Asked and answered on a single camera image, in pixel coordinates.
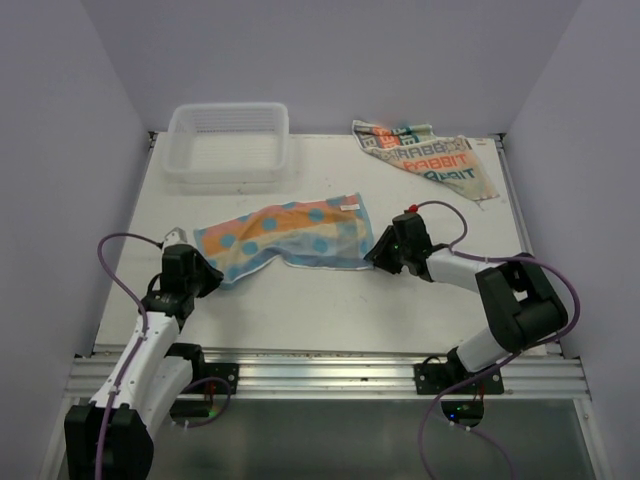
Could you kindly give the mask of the blue polka dot towel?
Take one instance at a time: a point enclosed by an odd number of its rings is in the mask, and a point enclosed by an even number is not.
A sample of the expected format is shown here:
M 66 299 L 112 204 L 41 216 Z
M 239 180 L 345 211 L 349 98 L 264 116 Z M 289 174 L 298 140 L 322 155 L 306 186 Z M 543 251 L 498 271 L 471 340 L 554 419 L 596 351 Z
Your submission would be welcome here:
M 197 249 L 230 289 L 277 258 L 292 267 L 359 271 L 374 235 L 360 194 L 267 206 L 193 231 Z

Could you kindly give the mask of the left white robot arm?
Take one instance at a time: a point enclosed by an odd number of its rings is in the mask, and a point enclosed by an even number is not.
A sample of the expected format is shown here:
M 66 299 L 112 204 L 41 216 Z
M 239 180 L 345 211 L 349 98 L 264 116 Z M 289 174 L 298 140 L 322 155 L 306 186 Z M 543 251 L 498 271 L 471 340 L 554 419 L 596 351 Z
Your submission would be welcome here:
M 178 340 L 195 302 L 222 283 L 223 275 L 189 244 L 163 249 L 161 271 L 135 301 L 134 331 L 112 372 L 85 405 L 64 419 L 72 479 L 144 479 L 154 458 L 154 438 L 176 399 L 219 387 L 197 344 Z

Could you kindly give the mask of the rabbit print towel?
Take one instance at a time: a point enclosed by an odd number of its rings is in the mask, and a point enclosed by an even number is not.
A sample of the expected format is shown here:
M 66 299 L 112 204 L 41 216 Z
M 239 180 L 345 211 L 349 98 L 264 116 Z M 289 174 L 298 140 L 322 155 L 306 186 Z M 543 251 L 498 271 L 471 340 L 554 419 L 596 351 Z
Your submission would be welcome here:
M 499 196 L 464 136 L 439 137 L 429 124 L 389 129 L 361 120 L 352 122 L 351 131 L 366 154 L 442 184 L 467 200 L 479 203 Z

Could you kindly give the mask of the white plastic basket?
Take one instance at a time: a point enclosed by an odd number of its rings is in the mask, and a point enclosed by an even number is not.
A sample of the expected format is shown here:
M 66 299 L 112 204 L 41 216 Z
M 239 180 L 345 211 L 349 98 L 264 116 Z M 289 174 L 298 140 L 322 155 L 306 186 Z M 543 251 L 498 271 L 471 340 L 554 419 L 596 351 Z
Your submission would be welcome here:
M 160 164 L 171 193 L 269 190 L 289 173 L 289 115 L 278 102 L 194 103 L 177 107 Z

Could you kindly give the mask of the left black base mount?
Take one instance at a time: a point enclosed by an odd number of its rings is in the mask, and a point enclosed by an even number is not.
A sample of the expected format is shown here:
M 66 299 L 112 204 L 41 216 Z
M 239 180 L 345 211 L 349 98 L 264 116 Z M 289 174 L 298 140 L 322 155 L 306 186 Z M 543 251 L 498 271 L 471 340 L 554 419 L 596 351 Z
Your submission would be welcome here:
M 184 394 L 234 395 L 240 378 L 237 363 L 208 361 L 200 345 L 174 343 L 166 357 L 177 357 L 191 365 L 192 379 L 183 390 Z

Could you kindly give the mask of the aluminium front rail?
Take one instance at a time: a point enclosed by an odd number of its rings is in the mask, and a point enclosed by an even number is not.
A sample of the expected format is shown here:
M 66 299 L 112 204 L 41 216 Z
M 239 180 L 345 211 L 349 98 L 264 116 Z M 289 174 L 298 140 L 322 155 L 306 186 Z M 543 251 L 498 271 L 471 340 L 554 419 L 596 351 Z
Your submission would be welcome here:
M 212 363 L 238 366 L 238 399 L 427 400 L 418 393 L 414 366 L 418 355 L 216 351 Z M 558 355 L 520 357 L 489 377 L 502 394 L 484 388 L 484 398 L 498 400 L 582 400 L 590 397 L 582 364 Z

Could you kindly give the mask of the aluminium rail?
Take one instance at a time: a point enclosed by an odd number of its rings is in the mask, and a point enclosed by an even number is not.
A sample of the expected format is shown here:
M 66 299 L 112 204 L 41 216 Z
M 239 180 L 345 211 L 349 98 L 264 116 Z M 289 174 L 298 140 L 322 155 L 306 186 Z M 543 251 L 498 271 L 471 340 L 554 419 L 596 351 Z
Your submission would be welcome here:
M 238 366 L 238 399 L 427 400 L 418 393 L 414 366 L 418 355 L 216 351 L 212 363 Z M 590 397 L 582 364 L 558 355 L 520 357 L 489 377 L 502 394 L 484 388 L 484 398 L 498 400 L 582 400 Z
M 529 235 L 529 230 L 527 227 L 526 220 L 524 218 L 524 213 L 522 210 L 521 202 L 516 190 L 516 186 L 513 180 L 513 176 L 511 174 L 510 166 L 508 163 L 506 148 L 505 148 L 505 133 L 493 133 L 490 134 L 489 137 L 493 139 L 494 147 L 496 150 L 496 155 L 498 157 L 500 172 L 503 188 L 501 188 L 501 193 L 505 193 L 510 205 L 511 215 L 515 222 L 516 233 L 518 237 L 518 244 L 521 247 L 520 251 L 524 251 L 526 253 L 534 254 L 534 247 L 531 242 L 531 237 Z M 556 287 L 559 291 L 559 288 L 562 287 L 562 284 L 558 284 L 558 281 L 553 274 L 546 273 L 550 282 L 554 287 Z M 565 353 L 563 351 L 563 347 L 561 346 L 560 340 L 554 340 L 551 343 L 547 343 L 544 346 L 544 352 L 547 356 L 559 357 L 566 359 Z

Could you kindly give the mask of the aluminium right side rail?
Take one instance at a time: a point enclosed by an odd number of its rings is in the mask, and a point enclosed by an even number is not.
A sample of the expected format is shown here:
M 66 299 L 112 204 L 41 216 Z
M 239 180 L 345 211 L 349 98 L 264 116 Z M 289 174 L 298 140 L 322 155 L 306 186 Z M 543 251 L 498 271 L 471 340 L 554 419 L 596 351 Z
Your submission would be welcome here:
M 516 186 L 513 180 L 513 176 L 511 174 L 510 166 L 508 163 L 506 148 L 505 148 L 505 133 L 493 133 L 490 134 L 489 137 L 493 139 L 494 147 L 496 150 L 496 155 L 498 157 L 500 172 L 503 188 L 501 188 L 501 193 L 505 193 L 510 205 L 511 215 L 515 222 L 516 233 L 518 237 L 518 244 L 521 247 L 520 251 L 524 251 L 526 253 L 534 254 L 534 247 L 531 242 L 531 237 L 529 235 L 529 230 L 527 227 L 526 220 L 524 218 L 524 213 L 522 210 L 521 202 L 516 190 Z M 558 281 L 553 274 L 546 273 L 550 282 L 554 287 L 556 287 L 559 291 L 559 288 L 562 287 L 562 284 L 558 284 Z M 566 359 L 565 353 L 563 351 L 563 347 L 561 346 L 560 340 L 554 340 L 551 343 L 547 343 L 544 346 L 544 352 L 547 356 L 559 357 Z

